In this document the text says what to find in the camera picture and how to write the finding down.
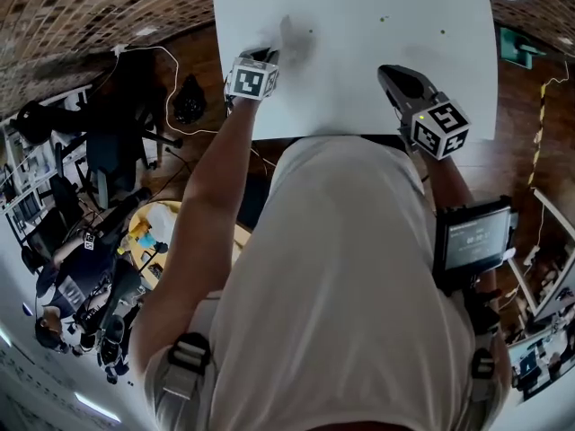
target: black buckle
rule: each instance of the black buckle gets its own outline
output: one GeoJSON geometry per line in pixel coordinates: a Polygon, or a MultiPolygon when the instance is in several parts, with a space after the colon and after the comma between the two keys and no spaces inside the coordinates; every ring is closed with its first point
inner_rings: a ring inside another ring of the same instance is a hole
{"type": "Polygon", "coordinates": [[[168,362],[203,375],[211,358],[208,340],[198,332],[182,334],[168,352],[168,362]]]}
{"type": "Polygon", "coordinates": [[[479,348],[473,355],[471,375],[473,378],[490,380],[495,373],[495,361],[486,348],[479,348]]]}

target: white table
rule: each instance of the white table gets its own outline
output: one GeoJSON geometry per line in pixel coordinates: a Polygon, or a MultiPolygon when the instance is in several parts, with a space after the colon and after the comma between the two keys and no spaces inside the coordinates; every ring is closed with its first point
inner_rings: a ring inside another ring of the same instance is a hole
{"type": "Polygon", "coordinates": [[[395,133],[398,119],[377,81],[382,64],[422,72],[463,107],[471,139],[494,137],[497,49],[489,0],[214,0],[214,6],[224,76],[243,50],[283,44],[279,86],[260,107],[254,139],[395,133]],[[282,37],[286,16],[284,28],[291,29],[282,37]]]}

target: wooden floor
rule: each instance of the wooden floor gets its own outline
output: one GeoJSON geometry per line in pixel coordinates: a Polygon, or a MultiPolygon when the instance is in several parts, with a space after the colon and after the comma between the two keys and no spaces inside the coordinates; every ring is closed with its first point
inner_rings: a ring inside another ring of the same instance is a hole
{"type": "MultiPolygon", "coordinates": [[[[186,127],[186,132],[204,128],[217,130],[223,122],[225,109],[215,27],[173,40],[166,47],[180,62],[179,85],[187,75],[194,74],[208,101],[205,116],[196,125],[186,127]]],[[[173,74],[173,61],[162,51],[155,50],[156,81],[170,91],[173,74]]],[[[476,198],[513,196],[514,205],[520,210],[516,236],[518,261],[523,261],[537,241],[541,205],[526,191],[526,183],[535,151],[533,140],[539,128],[541,83],[554,76],[560,79],[565,76],[563,64],[536,59],[533,70],[526,70],[500,61],[495,140],[466,144],[464,151],[456,155],[456,163],[476,198]]],[[[572,222],[575,222],[574,93],[571,81],[553,83],[547,88],[543,149],[534,182],[572,222]]],[[[175,127],[181,127],[173,116],[170,121],[175,127]]],[[[166,129],[165,134],[179,136],[170,129],[166,129]]],[[[184,147],[177,153],[193,167],[212,138],[204,133],[184,136],[184,147]]],[[[285,141],[260,141],[257,146],[263,157],[276,162],[286,144],[285,141]]],[[[253,154],[250,172],[263,174],[262,165],[263,162],[253,154]]],[[[181,168],[182,163],[177,158],[163,153],[160,168],[143,174],[142,183],[156,192],[181,168]]],[[[273,168],[267,169],[271,176],[273,168]]],[[[187,178],[187,170],[181,170],[158,198],[180,198],[187,178]]],[[[553,222],[546,221],[542,242],[556,228],[553,222]]],[[[504,294],[517,285],[508,266],[498,270],[498,280],[504,294]]],[[[504,321],[511,321],[515,313],[515,306],[509,305],[503,315],[504,321]]]]}

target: green stand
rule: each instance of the green stand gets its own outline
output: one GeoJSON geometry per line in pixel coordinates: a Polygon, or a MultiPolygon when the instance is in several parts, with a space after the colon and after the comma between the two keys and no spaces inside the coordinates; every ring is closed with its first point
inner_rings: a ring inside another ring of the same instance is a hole
{"type": "Polygon", "coordinates": [[[500,30],[501,59],[531,70],[533,56],[545,56],[546,53],[533,46],[533,42],[518,33],[501,27],[500,30]]]}

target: wooden table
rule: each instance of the wooden table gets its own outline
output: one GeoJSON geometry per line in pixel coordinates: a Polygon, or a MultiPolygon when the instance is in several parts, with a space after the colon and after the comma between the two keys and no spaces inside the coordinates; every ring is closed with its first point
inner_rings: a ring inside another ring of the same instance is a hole
{"type": "Polygon", "coordinates": [[[426,75],[493,139],[497,47],[490,0],[214,0],[223,75],[248,48],[281,48],[278,89],[254,139],[392,134],[383,64],[426,75]]]}
{"type": "MultiPolygon", "coordinates": [[[[149,210],[152,208],[152,206],[159,205],[159,204],[168,206],[174,213],[178,213],[180,211],[181,201],[155,201],[153,203],[142,206],[141,208],[138,209],[138,211],[136,211],[136,213],[130,219],[128,230],[132,231],[134,228],[136,228],[136,226],[142,220],[146,219],[146,215],[149,212],[149,210]]],[[[245,246],[245,244],[248,242],[248,240],[250,239],[250,236],[251,236],[251,234],[246,229],[244,229],[240,225],[235,226],[234,250],[232,252],[232,262],[233,263],[240,256],[240,253],[242,252],[243,246],[245,246]]],[[[144,249],[137,242],[132,242],[131,247],[130,247],[130,253],[132,255],[132,259],[134,260],[134,265],[138,269],[140,269],[144,266],[145,262],[142,260],[142,255],[144,254],[144,252],[147,252],[148,254],[150,254],[150,256],[154,255],[153,249],[144,249]]],[[[160,267],[165,268],[165,261],[166,261],[167,256],[168,256],[167,253],[156,254],[156,256],[152,259],[152,261],[150,261],[150,263],[148,263],[146,265],[146,268],[144,268],[141,271],[142,277],[144,277],[144,279],[152,287],[152,289],[154,289],[155,286],[157,285],[158,279],[147,268],[152,264],[158,264],[160,267]]]]}

